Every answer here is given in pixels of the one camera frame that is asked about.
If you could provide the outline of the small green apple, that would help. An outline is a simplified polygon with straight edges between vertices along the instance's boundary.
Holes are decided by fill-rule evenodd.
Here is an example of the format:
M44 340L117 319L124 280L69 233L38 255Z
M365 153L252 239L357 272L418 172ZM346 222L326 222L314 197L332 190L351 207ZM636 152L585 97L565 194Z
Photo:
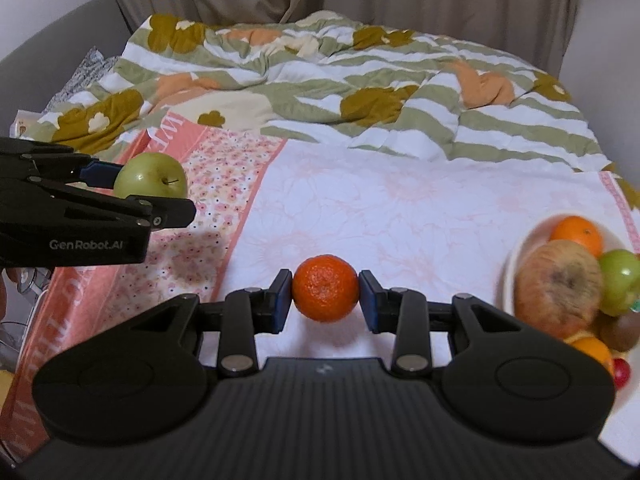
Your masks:
M180 162L163 153L141 153L119 171L113 188L119 198L131 195L188 197L188 179Z

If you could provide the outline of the small orange mandarin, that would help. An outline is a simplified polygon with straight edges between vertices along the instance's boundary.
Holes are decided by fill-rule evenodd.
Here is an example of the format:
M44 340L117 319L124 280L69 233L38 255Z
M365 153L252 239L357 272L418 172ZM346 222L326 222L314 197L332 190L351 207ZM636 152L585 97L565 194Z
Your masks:
M342 258L320 255L303 261L294 273L295 307L314 322L334 323L346 318L359 300L354 268Z

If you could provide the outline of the large green apple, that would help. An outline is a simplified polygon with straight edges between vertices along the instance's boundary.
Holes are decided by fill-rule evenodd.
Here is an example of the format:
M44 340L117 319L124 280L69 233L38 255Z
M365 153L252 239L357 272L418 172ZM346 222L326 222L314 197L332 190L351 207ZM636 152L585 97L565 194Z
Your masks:
M620 316L639 301L639 257L626 249L613 249L599 258L603 276L600 310Z

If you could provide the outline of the grey sofa backrest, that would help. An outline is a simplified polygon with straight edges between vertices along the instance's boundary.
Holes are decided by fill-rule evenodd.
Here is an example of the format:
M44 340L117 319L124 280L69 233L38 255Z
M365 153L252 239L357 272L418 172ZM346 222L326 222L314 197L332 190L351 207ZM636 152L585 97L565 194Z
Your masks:
M2 136L19 110L44 110L90 48L119 55L130 35L116 0L91 0L25 41L1 61Z

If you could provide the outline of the pink white floral towel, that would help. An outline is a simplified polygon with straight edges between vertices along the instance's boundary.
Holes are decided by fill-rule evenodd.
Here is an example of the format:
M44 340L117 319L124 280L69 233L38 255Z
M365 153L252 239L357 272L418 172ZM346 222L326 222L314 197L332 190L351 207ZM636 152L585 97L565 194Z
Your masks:
M2 411L1 437L16 457L46 440L30 394L44 362L183 292L215 301L334 255L431 300L470 292L498 304L506 260L543 218L578 214L625 248L639 247L638 212L605 169L431 162L204 127L178 115L129 145L129 155L142 152L181 162L195 219L154 233L140 264L55 272Z

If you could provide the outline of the bruised reddish apple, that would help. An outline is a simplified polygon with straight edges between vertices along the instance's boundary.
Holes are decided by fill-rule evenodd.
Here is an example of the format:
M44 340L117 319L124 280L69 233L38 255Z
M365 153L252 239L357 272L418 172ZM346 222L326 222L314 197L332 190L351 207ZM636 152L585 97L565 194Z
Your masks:
M514 280L514 314L550 336L567 339L596 317L603 292L598 260L571 240L536 248Z

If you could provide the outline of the large orange in plate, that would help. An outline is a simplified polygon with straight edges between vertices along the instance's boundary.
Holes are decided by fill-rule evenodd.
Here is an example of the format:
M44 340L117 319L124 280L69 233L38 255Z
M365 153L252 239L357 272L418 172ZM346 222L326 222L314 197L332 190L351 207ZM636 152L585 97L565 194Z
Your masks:
M601 231L591 221L581 216L568 216L552 229L549 240L570 240L586 248L599 258L603 254L604 240Z

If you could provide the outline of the front orange in plate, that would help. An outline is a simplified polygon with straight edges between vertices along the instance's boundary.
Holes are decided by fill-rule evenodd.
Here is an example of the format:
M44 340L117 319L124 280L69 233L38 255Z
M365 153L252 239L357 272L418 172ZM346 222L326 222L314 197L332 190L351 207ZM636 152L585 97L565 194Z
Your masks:
M587 356L591 356L598 361L611 376L614 375L613 356L608 346L596 337L580 337L573 340L570 345L584 352Z

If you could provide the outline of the green striped floral blanket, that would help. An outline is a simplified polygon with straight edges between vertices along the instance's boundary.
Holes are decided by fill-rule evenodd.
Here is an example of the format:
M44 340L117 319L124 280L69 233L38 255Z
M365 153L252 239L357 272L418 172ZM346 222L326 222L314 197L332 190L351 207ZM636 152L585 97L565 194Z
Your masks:
M167 114L200 125L425 160L613 171L553 76L482 44L319 11L212 26L149 16L115 64L25 131L118 159Z

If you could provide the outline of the brown kiwi with sticker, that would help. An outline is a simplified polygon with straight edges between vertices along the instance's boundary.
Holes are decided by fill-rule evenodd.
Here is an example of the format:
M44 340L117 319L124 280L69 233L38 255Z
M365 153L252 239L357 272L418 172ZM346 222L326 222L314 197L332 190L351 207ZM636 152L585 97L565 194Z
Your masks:
M600 339L617 352L627 352L639 341L640 313L629 311L620 316L605 315L599 328Z

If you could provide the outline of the white ceramic plate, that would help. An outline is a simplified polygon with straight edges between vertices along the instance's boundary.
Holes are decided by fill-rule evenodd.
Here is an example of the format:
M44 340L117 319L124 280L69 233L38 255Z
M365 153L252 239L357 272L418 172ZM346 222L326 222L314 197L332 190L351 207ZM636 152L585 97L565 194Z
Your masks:
M559 210L539 219L514 245L506 259L502 277L501 309L514 315L514 278L521 264L537 247L548 242L554 227L564 218L579 216L593 223L603 238L603 249L639 252L639 216L598 217L581 211ZM639 463L639 347L623 355L631 368L627 385L616 393L614 406L600 433L600 441L633 465Z

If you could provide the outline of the red cherry tomato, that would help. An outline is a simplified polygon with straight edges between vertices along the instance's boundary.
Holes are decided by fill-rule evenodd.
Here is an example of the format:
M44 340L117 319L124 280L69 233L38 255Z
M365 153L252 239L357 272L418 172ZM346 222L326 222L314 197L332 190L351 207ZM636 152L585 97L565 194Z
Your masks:
M626 387L630 381L631 367L623 358L615 358L613 360L614 385L617 390Z

